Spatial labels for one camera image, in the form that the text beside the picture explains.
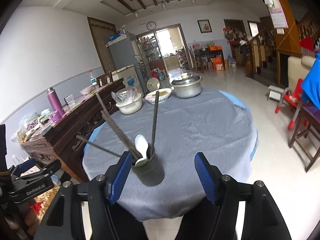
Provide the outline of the person's left hand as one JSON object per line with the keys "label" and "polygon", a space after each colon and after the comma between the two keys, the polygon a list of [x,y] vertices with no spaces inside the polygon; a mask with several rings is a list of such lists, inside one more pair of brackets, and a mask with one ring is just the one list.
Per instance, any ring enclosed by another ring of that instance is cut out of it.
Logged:
{"label": "person's left hand", "polygon": [[27,236],[34,237],[35,233],[39,227],[39,219],[37,217],[36,211],[32,208],[36,204],[35,199],[31,199],[28,202],[19,205],[19,211],[24,220],[25,229],[23,229],[20,224],[17,227],[17,234],[21,239],[26,239]]}

